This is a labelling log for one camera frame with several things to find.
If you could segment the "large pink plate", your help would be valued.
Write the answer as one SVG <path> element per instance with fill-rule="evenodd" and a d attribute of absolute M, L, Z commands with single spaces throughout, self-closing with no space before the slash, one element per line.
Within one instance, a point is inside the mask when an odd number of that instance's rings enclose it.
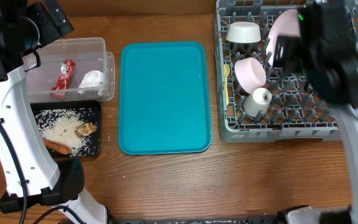
<path fill-rule="evenodd" d="M 266 46 L 266 54 L 272 53 L 268 60 L 269 65 L 273 65 L 276 40 L 279 35 L 300 37 L 300 23 L 297 10 L 290 9 L 283 12 L 273 23 L 268 35 L 269 43 Z"/>

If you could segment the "small pink plate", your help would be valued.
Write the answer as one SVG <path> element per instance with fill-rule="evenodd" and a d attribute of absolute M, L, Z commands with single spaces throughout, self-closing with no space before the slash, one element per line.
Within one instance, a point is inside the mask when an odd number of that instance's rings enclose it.
<path fill-rule="evenodd" d="M 249 94 L 266 83 L 265 70 L 256 58 L 238 60 L 234 64 L 234 72 L 237 82 Z"/>

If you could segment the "pale green bowl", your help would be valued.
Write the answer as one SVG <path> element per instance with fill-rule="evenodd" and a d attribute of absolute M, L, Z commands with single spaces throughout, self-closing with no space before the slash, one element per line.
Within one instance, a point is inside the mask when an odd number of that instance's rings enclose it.
<path fill-rule="evenodd" d="M 261 41 L 260 27 L 253 22 L 234 22 L 228 28 L 226 40 L 241 44 L 259 42 Z"/>

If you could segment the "white plastic cup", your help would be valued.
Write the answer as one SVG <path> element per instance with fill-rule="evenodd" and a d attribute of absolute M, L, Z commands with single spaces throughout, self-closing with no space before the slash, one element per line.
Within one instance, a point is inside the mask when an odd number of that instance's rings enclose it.
<path fill-rule="evenodd" d="M 265 114 L 272 100 L 271 92 L 266 88 L 257 88 L 250 94 L 244 102 L 244 111 L 251 117 L 256 117 L 259 113 Z"/>

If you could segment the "red snack wrapper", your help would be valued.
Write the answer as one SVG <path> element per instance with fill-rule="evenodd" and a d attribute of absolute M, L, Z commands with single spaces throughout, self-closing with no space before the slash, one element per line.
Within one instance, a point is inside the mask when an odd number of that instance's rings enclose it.
<path fill-rule="evenodd" d="M 74 75 L 76 63 L 71 59 L 66 59 L 61 66 L 60 76 L 56 85 L 52 88 L 52 90 L 56 90 L 51 94 L 54 98 L 64 99 L 65 98 L 65 90 L 68 88 L 70 84 L 70 79 Z"/>

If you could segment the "yellow plastic spoon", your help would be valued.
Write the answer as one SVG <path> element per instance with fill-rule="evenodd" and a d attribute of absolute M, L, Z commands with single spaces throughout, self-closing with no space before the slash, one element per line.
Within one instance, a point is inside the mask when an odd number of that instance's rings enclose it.
<path fill-rule="evenodd" d="M 229 105 L 229 91 L 228 91 L 228 76 L 230 75 L 231 68 L 228 64 L 224 64 L 224 90 L 226 93 L 226 105 Z"/>

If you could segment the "beige rice grains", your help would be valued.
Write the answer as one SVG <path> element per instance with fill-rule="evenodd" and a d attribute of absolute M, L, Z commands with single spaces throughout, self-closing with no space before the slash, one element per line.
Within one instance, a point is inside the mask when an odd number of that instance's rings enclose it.
<path fill-rule="evenodd" d="M 79 137 L 75 130 L 86 121 L 83 114 L 75 110 L 42 110 L 35 121 L 43 139 L 68 148 L 60 153 L 64 156 L 84 156 L 90 149 L 90 136 Z"/>

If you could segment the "brown food scraps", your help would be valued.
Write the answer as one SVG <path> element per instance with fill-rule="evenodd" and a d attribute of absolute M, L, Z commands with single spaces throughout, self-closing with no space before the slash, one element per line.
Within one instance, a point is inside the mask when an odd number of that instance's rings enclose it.
<path fill-rule="evenodd" d="M 93 123 L 83 123 L 75 128 L 75 134 L 79 138 L 85 138 L 90 134 L 93 134 L 97 131 L 97 126 Z"/>

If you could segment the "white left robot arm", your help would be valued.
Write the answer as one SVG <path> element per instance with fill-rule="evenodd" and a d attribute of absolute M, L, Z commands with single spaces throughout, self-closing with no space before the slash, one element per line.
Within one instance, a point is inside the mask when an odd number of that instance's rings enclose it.
<path fill-rule="evenodd" d="M 81 161 L 52 159 L 27 95 L 23 57 L 72 30 L 56 1 L 0 0 L 0 162 L 7 185 L 0 210 L 25 215 L 39 204 L 73 223 L 114 223 L 85 188 Z"/>

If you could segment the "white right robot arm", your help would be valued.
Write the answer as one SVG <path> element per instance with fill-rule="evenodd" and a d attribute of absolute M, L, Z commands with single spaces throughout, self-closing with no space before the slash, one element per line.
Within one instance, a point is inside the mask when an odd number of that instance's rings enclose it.
<path fill-rule="evenodd" d="M 273 66 L 285 76 L 302 72 L 334 115 L 344 144 L 352 205 L 344 211 L 309 215 L 318 223 L 358 223 L 358 51 L 343 1 L 298 8 L 292 18 L 299 33 L 277 36 Z"/>

